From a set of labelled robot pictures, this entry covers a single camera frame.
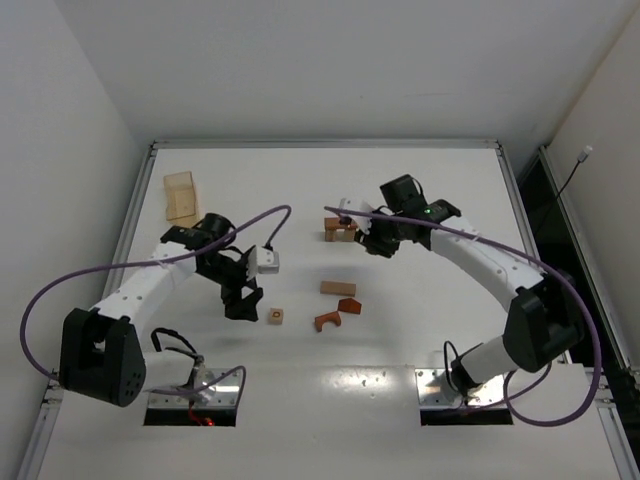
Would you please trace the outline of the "letter Q wood cube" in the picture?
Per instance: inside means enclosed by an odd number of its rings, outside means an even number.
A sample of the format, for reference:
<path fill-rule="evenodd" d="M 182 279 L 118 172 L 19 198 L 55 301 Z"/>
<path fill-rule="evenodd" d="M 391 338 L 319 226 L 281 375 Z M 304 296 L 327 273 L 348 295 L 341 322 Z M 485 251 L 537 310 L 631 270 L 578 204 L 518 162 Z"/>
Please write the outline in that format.
<path fill-rule="evenodd" d="M 267 322 L 270 325 L 282 325 L 284 319 L 284 310 L 280 308 L 272 308 L 269 311 Z"/>

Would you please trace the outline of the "light tan wood block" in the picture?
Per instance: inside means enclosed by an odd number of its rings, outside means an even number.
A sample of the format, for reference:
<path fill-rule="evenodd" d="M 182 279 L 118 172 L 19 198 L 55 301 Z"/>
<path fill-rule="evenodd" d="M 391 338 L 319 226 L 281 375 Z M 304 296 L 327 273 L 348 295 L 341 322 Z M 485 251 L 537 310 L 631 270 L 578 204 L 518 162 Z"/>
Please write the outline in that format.
<path fill-rule="evenodd" d="M 355 233 L 356 233 L 356 231 L 354 229 L 345 230 L 344 233 L 343 233 L 343 241 L 344 242 L 353 242 L 355 240 Z"/>

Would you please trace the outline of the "striped dark wood block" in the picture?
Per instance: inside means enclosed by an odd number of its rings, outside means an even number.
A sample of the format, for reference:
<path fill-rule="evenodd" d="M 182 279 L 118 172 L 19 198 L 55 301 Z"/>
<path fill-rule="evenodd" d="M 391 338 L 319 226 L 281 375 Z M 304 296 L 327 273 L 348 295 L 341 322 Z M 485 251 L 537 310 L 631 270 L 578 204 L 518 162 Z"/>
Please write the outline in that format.
<path fill-rule="evenodd" d="M 335 242 L 337 240 L 338 230 L 335 228 L 326 229 L 324 232 L 324 239 L 326 242 Z"/>

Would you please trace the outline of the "long light wood block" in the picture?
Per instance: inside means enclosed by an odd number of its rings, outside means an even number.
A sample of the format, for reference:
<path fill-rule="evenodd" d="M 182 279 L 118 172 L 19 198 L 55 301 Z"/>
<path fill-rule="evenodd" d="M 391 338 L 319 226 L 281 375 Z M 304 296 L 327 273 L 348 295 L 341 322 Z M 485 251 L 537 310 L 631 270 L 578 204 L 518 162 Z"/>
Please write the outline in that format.
<path fill-rule="evenodd" d="M 324 295 L 354 297 L 356 291 L 357 286 L 355 283 L 322 281 L 320 284 L 320 293 Z"/>

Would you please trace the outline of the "clear plastic block box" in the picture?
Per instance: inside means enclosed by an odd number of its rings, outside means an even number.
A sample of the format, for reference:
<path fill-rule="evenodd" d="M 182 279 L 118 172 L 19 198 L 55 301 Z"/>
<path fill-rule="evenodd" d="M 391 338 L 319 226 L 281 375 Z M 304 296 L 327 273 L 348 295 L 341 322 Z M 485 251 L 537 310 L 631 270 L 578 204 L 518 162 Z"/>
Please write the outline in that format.
<path fill-rule="evenodd" d="M 190 228 L 201 220 L 198 195 L 191 171 L 163 178 L 167 206 L 165 218 L 174 226 Z"/>

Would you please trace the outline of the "long red-brown wood block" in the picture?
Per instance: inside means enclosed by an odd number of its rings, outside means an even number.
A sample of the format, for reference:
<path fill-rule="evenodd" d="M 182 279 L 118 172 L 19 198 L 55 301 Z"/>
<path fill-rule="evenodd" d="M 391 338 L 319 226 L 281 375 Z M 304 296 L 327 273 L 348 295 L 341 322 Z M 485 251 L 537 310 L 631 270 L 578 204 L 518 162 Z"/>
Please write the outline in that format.
<path fill-rule="evenodd" d="M 334 230 L 356 230 L 357 225 L 355 222 L 345 222 L 338 217 L 326 217 L 324 219 L 324 229 L 326 231 Z"/>

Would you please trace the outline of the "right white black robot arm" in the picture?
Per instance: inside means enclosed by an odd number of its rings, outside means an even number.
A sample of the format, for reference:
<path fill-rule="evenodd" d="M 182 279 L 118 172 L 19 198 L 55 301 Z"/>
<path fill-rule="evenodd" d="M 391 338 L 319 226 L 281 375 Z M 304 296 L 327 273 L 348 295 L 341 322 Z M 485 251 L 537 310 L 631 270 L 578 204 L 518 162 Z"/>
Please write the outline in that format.
<path fill-rule="evenodd" d="M 451 364 L 461 395 L 518 369 L 535 373 L 584 337 L 582 314 L 549 274 L 482 243 L 461 211 L 444 199 L 428 202 L 410 175 L 380 188 L 385 206 L 357 219 L 357 241 L 371 255 L 392 257 L 411 241 L 452 262 L 506 310 L 503 333 Z"/>

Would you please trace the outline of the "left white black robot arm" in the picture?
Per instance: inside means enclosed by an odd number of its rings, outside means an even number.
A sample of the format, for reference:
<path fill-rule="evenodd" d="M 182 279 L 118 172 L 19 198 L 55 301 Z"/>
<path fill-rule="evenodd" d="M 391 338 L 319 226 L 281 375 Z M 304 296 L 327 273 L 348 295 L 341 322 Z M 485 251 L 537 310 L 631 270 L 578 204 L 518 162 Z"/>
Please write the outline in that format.
<path fill-rule="evenodd" d="M 194 369 L 201 356 L 175 347 L 145 352 L 140 337 L 171 293 L 194 274 L 220 286 L 226 318 L 257 321 L 263 297 L 257 277 L 278 270 L 278 255 L 271 245 L 252 246 L 233 259 L 225 252 L 235 238 L 231 221 L 218 214 L 190 228 L 173 226 L 115 292 L 88 310 L 72 310 L 63 323 L 60 386 L 119 407 L 144 390 L 197 394 Z"/>

